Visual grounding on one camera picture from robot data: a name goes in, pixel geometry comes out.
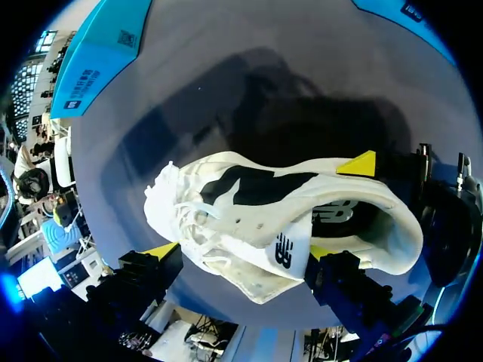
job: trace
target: person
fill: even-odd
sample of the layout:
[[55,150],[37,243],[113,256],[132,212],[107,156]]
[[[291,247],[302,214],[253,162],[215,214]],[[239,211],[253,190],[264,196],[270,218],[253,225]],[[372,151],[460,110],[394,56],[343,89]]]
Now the person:
[[30,154],[33,156],[50,156],[54,153],[55,143],[51,141],[39,143],[37,142],[32,149],[30,149]]
[[38,163],[35,165],[30,158],[30,153],[27,151],[27,148],[22,145],[18,150],[17,160],[15,161],[14,165],[14,179],[12,180],[12,184],[14,186],[14,191],[17,193],[18,201],[24,205],[30,205],[34,202],[32,199],[24,198],[22,195],[18,195],[18,187],[17,181],[15,178],[19,179],[25,172],[29,170],[33,170],[34,168],[41,168],[45,173],[48,175],[50,188],[49,193],[53,191],[53,183],[52,183],[52,169],[51,169],[51,160],[46,160],[43,162]]

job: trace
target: blue panel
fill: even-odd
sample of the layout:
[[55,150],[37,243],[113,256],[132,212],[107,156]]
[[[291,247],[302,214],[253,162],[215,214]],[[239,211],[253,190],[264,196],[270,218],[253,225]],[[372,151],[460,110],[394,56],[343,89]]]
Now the blue panel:
[[455,64],[450,51],[432,31],[431,26],[421,17],[411,2],[405,0],[352,0],[359,9],[385,17],[412,31],[430,43],[450,63]]
[[67,66],[69,64],[69,61],[72,59],[72,56],[74,55],[75,51],[77,50],[78,45],[80,44],[81,40],[84,38],[85,33],[88,31],[90,24],[92,23],[92,20],[96,17],[97,12],[99,11],[100,7],[106,0],[102,0],[99,2],[96,7],[91,11],[91,13],[88,15],[87,19],[84,20],[82,23],[81,27],[78,29],[77,33],[75,34],[74,38],[70,42],[69,47],[67,48],[66,55],[63,58],[62,66],[60,67],[59,74],[57,76],[57,82],[56,82],[56,87],[54,89],[54,99],[57,94],[57,90],[62,88],[62,79],[63,79],[63,74],[66,72]]
[[79,117],[99,93],[139,54],[152,0],[104,0],[72,40],[63,61],[52,118]]

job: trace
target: table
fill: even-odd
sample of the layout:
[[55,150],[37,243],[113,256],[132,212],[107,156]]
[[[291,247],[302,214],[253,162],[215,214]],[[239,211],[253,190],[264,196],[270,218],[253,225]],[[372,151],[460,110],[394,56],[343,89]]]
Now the table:
[[[146,223],[143,191],[170,160],[182,167],[233,150],[281,167],[423,142],[433,144],[436,176],[453,175],[458,152],[481,174],[481,130],[458,71],[348,0],[154,0],[138,59],[72,129],[80,199],[114,267],[129,250],[165,244]],[[337,324],[306,285],[255,305],[184,263],[167,294],[184,308],[253,326]],[[429,285],[423,260],[406,275],[368,275],[391,285],[395,301],[422,298]]]

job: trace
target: shoelace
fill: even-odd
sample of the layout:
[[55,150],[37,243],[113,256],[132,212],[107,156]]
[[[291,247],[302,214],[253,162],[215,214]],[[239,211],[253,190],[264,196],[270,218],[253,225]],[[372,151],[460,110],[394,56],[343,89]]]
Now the shoelace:
[[[231,265],[231,259],[226,256],[205,256],[208,252],[217,247],[220,241],[215,238],[216,232],[209,232],[211,235],[203,235],[200,231],[202,227],[196,222],[196,214],[199,211],[205,212],[207,215],[219,219],[221,217],[220,211],[212,205],[205,204],[196,201],[186,201],[179,204],[175,204],[174,208],[177,210],[177,220],[183,240],[180,242],[182,246],[185,246],[190,251],[194,252],[195,257],[198,257],[201,262],[224,262],[224,267]],[[195,241],[194,235],[199,233],[206,238],[207,241],[203,244],[199,244]]]

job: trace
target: sneaker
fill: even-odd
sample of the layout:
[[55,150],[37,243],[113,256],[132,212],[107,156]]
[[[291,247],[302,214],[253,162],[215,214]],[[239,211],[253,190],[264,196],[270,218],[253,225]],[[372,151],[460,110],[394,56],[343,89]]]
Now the sneaker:
[[[274,168],[221,152],[181,169],[170,162],[146,189],[144,212],[199,268],[257,303],[303,282],[311,245],[348,250],[365,268],[407,272],[423,245],[419,223],[385,184],[336,174],[347,161]],[[317,218],[325,225],[312,236]]]

